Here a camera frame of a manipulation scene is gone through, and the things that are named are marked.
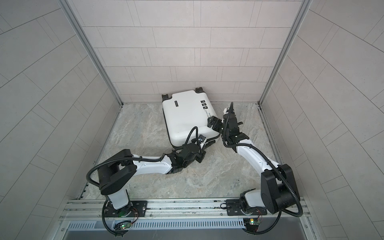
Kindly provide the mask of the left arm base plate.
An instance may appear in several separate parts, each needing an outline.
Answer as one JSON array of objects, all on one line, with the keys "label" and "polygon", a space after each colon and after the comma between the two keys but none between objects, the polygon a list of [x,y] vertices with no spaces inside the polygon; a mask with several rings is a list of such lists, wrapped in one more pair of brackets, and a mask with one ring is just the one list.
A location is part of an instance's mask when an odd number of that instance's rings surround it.
[{"label": "left arm base plate", "polygon": [[144,217],[147,210],[147,201],[131,201],[127,206],[116,210],[111,201],[107,201],[104,215],[107,218],[133,218]]}]

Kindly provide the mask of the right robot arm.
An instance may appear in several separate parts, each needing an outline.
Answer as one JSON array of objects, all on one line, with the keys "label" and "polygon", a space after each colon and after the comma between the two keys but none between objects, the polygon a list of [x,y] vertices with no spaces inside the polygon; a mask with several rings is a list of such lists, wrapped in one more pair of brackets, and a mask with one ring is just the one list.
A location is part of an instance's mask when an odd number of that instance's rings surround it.
[{"label": "right robot arm", "polygon": [[250,214],[260,207],[272,214],[284,212],[294,217],[302,216],[303,207],[292,168],[287,164],[280,165],[259,150],[246,134],[240,132],[233,114],[226,114],[225,117],[225,120],[209,117],[208,128],[220,133],[224,146],[245,158],[261,179],[259,190],[241,194],[241,210]]}]

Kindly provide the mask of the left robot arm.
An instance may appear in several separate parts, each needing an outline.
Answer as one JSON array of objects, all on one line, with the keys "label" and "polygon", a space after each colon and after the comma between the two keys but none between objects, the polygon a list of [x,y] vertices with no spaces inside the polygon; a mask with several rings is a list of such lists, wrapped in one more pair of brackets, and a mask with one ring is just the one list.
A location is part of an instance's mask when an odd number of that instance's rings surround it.
[{"label": "left robot arm", "polygon": [[134,176],[144,174],[176,174],[194,161],[202,162],[205,143],[189,143],[160,157],[133,155],[129,149],[122,150],[95,166],[87,173],[87,181],[98,187],[115,210],[127,207],[130,199],[125,184]]}]

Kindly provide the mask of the white black suitcase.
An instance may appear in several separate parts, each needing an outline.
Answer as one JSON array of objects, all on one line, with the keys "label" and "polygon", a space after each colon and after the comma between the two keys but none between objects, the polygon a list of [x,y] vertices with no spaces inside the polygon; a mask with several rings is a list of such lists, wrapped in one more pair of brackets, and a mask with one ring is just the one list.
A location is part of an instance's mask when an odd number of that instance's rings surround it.
[{"label": "white black suitcase", "polygon": [[219,133],[208,128],[208,118],[217,114],[203,88],[181,93],[162,95],[163,113],[171,145],[182,146],[193,127],[207,142],[219,137]]}]

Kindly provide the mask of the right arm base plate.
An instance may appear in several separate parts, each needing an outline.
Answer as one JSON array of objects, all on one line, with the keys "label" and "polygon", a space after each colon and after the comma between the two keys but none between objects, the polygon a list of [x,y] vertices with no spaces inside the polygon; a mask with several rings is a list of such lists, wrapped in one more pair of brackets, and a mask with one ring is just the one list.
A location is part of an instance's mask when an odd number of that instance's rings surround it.
[{"label": "right arm base plate", "polygon": [[240,199],[227,199],[222,209],[227,211],[228,216],[266,216],[267,209],[263,207],[246,207]]}]

